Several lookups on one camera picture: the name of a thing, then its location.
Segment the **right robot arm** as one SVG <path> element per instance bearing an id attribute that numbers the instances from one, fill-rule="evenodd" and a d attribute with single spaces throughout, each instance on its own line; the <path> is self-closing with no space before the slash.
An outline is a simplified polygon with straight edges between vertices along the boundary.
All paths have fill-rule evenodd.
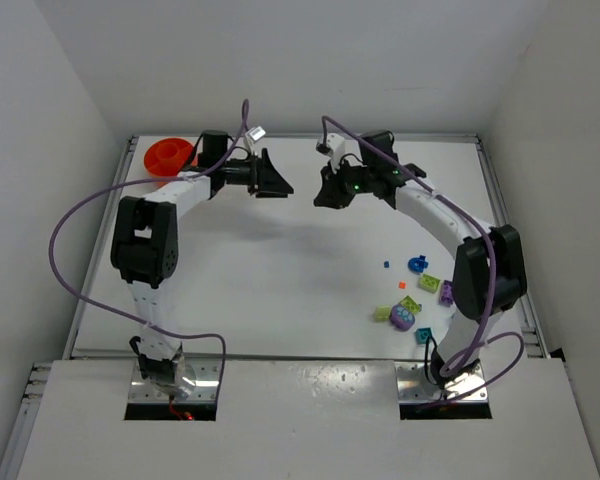
<path id="1" fill-rule="evenodd" d="M 426 369 L 443 386 L 478 360 L 496 320 L 527 292 L 519 232 L 475 218 L 439 193 L 420 167 L 400 164 L 391 132 L 365 134 L 357 142 L 360 162 L 352 166 L 342 136 L 326 133 L 318 141 L 316 149 L 328 163 L 314 204 L 339 210 L 355 196 L 371 194 L 416 221 L 452 256 L 456 311 Z"/>

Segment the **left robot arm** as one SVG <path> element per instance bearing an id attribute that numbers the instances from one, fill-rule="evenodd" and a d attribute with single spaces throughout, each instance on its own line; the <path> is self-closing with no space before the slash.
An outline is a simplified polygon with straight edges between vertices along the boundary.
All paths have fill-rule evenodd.
<path id="1" fill-rule="evenodd" d="M 179 220 L 199 204 L 213 198 L 224 186 L 243 186 L 257 198 L 286 198 L 293 187 L 276 171 L 267 150 L 257 151 L 265 135 L 261 127 L 249 129 L 236 142 L 243 159 L 230 154 L 230 136 L 217 130 L 201 134 L 195 143 L 166 138 L 146 152 L 144 166 L 153 176 L 176 176 L 141 197 L 120 199 L 111 244 L 111 263 L 127 283 L 142 332 L 130 346 L 143 379 L 171 397 L 186 386 L 182 341 L 168 335 L 172 303 L 170 278 L 179 257 Z"/>

